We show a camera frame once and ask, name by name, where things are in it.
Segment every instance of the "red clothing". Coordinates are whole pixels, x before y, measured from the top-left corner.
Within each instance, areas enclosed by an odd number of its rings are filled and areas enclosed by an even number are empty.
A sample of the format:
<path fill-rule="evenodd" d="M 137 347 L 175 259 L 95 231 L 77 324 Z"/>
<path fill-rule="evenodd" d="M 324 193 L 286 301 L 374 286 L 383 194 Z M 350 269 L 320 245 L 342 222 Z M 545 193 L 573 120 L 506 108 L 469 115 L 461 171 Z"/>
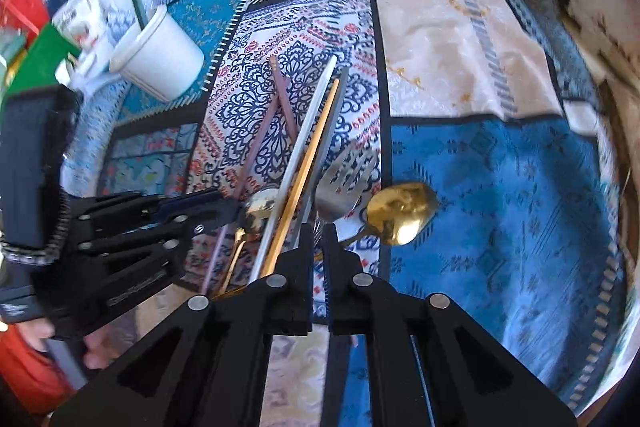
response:
<path fill-rule="evenodd" d="M 33 415 L 50 413 L 74 393 L 53 361 L 29 346 L 13 326 L 0 335 L 0 375 Z"/>

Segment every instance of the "spoon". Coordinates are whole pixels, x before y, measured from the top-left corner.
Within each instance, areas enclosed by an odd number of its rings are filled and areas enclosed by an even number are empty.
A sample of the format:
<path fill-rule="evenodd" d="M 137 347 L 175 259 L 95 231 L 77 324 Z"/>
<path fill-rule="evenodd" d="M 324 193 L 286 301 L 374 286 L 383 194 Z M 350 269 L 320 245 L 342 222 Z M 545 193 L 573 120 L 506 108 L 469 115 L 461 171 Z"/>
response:
<path fill-rule="evenodd" d="M 226 270 L 225 280 L 218 291 L 219 295 L 226 292 L 226 288 L 229 286 L 244 244 L 247 241 L 255 241 L 262 235 L 262 230 L 271 215 L 271 209 L 275 204 L 277 195 L 277 187 L 261 188 L 249 196 L 242 205 L 242 214 L 239 217 L 240 226 L 236 229 L 234 246 L 231 250 L 231 262 Z"/>
<path fill-rule="evenodd" d="M 384 245 L 398 247 L 412 242 L 438 209 L 436 193 L 424 183 L 411 182 L 383 188 L 367 205 L 367 222 L 343 241 L 342 247 L 375 235 Z"/>

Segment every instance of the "white plastic cup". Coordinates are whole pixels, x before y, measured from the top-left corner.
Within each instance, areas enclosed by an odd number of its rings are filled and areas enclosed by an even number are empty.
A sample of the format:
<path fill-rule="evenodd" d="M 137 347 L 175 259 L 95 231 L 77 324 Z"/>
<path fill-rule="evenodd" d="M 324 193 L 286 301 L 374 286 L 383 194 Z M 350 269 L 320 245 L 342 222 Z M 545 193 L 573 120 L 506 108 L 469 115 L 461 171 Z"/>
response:
<path fill-rule="evenodd" d="M 119 73 L 160 102 L 184 93 L 202 69 L 204 54 L 166 6 L 149 10 L 149 24 L 140 32 L 135 23 L 116 45 L 109 63 Z"/>

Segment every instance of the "hand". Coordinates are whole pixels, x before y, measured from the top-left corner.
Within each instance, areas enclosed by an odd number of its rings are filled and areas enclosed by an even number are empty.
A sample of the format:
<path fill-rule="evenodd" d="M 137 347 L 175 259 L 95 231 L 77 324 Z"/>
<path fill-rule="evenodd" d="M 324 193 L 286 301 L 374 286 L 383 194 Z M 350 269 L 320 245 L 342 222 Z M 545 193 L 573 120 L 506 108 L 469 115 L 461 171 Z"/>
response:
<path fill-rule="evenodd" d="M 47 347 L 44 339 L 51 338 L 55 333 L 53 324 L 47 319 L 35 319 L 16 324 L 24 341 L 37 351 L 45 352 Z M 104 369 L 118 354 L 109 340 L 109 325 L 106 325 L 84 338 L 87 352 L 82 357 L 84 365 L 89 369 Z"/>

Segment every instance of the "fork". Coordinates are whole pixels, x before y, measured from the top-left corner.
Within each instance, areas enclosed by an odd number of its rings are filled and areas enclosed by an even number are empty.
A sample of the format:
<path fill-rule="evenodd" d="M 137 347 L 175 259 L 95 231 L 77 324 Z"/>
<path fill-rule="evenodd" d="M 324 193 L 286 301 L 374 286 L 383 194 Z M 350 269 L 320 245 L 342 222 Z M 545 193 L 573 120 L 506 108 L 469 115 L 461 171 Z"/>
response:
<path fill-rule="evenodd" d="M 322 227 L 326 223 L 334 223 L 354 209 L 376 166 L 376 152 L 370 148 L 358 151 L 355 145 L 352 142 L 340 153 L 316 187 L 314 203 L 318 219 L 317 228 L 314 228 L 315 244 L 320 241 Z"/>

